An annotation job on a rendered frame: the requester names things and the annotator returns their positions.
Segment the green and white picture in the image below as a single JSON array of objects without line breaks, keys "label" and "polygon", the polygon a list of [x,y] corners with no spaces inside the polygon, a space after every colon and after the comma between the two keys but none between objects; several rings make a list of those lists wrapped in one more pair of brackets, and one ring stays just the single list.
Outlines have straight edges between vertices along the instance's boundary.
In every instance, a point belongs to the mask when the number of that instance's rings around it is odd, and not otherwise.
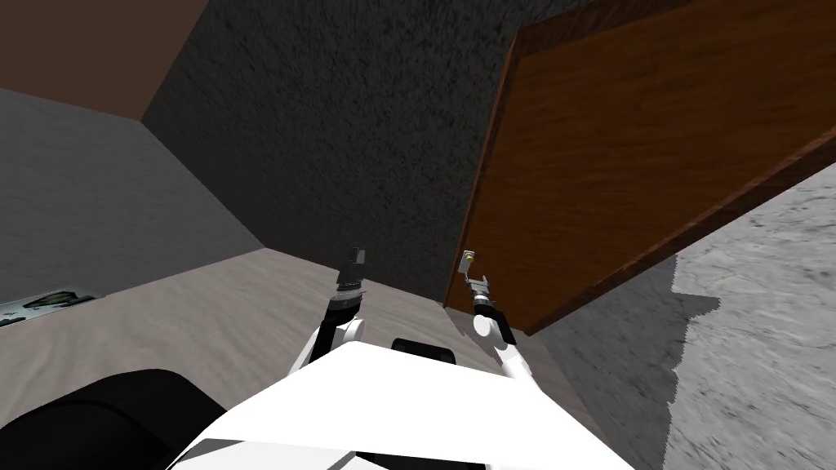
[{"label": "green and white picture", "polygon": [[17,322],[32,320],[32,318],[58,312],[95,299],[94,295],[78,293],[75,290],[58,290],[0,304],[0,328]]}]

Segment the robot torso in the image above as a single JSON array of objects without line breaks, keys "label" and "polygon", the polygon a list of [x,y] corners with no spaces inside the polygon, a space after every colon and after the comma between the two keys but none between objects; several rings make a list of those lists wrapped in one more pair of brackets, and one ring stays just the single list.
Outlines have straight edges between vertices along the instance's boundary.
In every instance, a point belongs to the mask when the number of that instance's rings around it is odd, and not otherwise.
[{"label": "robot torso", "polygon": [[549,398],[520,358],[502,375],[362,342],[234,406],[167,470],[633,470]]}]

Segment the brown wooden door leaf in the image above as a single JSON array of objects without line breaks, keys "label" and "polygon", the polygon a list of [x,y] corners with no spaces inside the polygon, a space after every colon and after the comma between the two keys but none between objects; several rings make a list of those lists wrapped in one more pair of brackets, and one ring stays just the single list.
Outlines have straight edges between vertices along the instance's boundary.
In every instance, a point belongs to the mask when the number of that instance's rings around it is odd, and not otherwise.
[{"label": "brown wooden door leaf", "polygon": [[529,335],[836,163],[836,0],[595,0],[512,41],[458,244]]}]

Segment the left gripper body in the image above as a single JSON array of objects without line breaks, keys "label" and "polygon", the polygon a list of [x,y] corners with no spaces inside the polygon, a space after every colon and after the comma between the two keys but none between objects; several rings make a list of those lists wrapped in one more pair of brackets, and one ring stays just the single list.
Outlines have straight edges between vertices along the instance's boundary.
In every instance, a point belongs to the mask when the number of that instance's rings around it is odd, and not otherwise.
[{"label": "left gripper body", "polygon": [[364,265],[361,263],[343,263],[336,280],[338,296],[357,296],[362,292]]}]

